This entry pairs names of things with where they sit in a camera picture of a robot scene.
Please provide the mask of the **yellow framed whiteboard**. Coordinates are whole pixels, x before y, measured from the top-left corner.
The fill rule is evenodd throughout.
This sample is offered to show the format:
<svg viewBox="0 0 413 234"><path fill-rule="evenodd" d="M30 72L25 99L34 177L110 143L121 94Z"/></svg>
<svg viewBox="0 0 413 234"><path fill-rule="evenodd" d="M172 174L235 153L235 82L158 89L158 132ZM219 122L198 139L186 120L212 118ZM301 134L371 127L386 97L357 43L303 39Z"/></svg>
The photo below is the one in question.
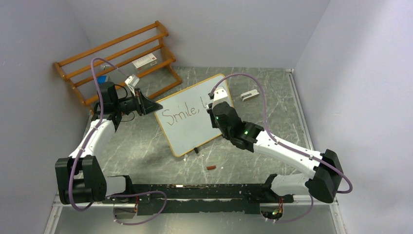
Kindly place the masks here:
<svg viewBox="0 0 413 234"><path fill-rule="evenodd" d="M217 74L158 101L163 108L155 112L172 154L183 156L221 135L211 126L208 96L225 76Z"/></svg>

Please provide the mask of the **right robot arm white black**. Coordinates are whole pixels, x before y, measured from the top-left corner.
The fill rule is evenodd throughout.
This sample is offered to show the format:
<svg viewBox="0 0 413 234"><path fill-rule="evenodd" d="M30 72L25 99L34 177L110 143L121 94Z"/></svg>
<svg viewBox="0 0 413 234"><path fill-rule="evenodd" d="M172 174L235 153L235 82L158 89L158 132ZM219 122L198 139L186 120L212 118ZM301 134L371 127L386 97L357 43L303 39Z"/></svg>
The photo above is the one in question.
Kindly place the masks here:
<svg viewBox="0 0 413 234"><path fill-rule="evenodd" d="M332 203L343 179L343 170L337 153L305 149L275 136L269 136L264 127L242 121L235 108L227 102L209 104L207 113L211 125L221 131L223 138L241 150L271 156L298 170L296 175L270 175L263 196L269 202L285 195L311 195Z"/></svg>

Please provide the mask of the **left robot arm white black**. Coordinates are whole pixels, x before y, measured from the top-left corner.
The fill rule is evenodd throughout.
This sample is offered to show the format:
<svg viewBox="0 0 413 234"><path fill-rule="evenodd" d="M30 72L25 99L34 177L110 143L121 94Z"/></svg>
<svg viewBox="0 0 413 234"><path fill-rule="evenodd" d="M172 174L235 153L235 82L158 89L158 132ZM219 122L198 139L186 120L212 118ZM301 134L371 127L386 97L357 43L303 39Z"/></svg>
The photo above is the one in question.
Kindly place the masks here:
<svg viewBox="0 0 413 234"><path fill-rule="evenodd" d="M123 114L137 112L143 116L163 106L143 95L139 88L132 96L119 98L115 86L111 81L99 85L103 112L96 111L93 115L78 148L55 163L58 193L63 204L101 202L110 196L127 203L134 198L131 178L128 175L105 177L97 158L116 132Z"/></svg>

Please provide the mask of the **white whiteboard eraser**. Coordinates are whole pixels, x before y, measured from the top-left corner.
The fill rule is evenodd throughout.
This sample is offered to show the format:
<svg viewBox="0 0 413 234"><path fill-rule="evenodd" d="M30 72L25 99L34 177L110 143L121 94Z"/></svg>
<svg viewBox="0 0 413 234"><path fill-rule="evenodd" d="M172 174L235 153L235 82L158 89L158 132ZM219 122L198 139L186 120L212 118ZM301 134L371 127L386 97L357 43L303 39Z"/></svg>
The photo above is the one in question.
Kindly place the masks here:
<svg viewBox="0 0 413 234"><path fill-rule="evenodd" d="M257 89L253 89L248 92L242 93L240 95L240 99L242 100L242 102L246 102L248 100L258 97L259 95L260 93L257 91Z"/></svg>

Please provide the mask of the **white red box on rack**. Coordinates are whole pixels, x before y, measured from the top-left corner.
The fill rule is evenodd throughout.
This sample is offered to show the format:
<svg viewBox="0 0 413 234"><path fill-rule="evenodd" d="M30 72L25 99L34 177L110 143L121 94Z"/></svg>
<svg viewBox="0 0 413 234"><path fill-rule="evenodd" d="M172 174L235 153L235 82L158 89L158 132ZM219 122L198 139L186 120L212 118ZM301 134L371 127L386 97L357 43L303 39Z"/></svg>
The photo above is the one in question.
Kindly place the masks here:
<svg viewBox="0 0 413 234"><path fill-rule="evenodd" d="M157 65L157 57L153 53L142 56L132 62L138 73Z"/></svg>

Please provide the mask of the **blue small object on rack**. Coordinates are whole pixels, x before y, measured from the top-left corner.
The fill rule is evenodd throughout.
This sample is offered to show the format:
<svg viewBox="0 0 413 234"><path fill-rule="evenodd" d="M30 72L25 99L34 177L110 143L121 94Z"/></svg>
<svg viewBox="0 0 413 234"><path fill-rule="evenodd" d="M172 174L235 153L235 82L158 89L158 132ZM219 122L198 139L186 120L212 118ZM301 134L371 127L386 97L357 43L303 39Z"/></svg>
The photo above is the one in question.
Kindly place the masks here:
<svg viewBox="0 0 413 234"><path fill-rule="evenodd" d="M103 83L105 83L105 82L111 81L110 76L108 76L108 75L98 76L98 77L96 78L96 80L97 80L97 83L98 83L99 85L100 85L100 84L103 84Z"/></svg>

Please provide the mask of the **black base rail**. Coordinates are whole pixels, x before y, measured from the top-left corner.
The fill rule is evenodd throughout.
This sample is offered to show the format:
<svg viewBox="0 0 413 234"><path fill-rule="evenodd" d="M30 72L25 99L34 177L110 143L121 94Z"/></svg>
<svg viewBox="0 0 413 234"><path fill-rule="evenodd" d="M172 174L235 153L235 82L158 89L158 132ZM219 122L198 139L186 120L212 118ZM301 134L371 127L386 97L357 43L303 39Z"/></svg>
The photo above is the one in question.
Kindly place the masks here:
<svg viewBox="0 0 413 234"><path fill-rule="evenodd" d="M278 196L266 184L134 184L133 193L150 192L137 198L109 198L105 204L137 204L138 215L230 213L261 214L260 205L293 203L292 195Z"/></svg>

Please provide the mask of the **aluminium frame rail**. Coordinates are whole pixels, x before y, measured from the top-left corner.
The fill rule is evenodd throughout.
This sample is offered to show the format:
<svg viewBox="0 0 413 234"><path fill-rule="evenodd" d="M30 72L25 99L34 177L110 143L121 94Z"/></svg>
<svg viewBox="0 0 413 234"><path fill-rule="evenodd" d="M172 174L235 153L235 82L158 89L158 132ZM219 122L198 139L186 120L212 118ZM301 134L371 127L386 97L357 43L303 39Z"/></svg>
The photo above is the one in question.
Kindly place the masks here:
<svg viewBox="0 0 413 234"><path fill-rule="evenodd" d="M78 212L70 205L63 205L58 196L52 204L45 234L97 234L112 219L112 206L94 204L84 212Z"/></svg>

